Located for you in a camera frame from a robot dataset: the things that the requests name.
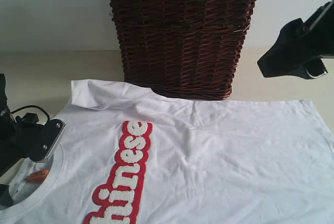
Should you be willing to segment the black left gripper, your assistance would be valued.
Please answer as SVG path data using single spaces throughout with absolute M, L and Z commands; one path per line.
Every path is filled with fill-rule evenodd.
M 19 159 L 16 154 L 19 152 L 17 141 L 20 132 L 13 113 L 27 109 L 29 105 L 11 111 L 7 105 L 6 97 L 6 78 L 1 74 L 1 176 L 5 174 Z M 1 210 L 14 205 L 9 185 L 1 184 L 0 188 L 0 206 Z

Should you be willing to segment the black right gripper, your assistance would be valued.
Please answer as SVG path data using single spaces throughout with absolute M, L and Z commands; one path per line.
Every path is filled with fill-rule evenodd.
M 305 22 L 298 18 L 283 26 L 257 65 L 265 78 L 318 79 L 328 74 L 318 56 L 333 59 L 333 0 L 320 6 Z

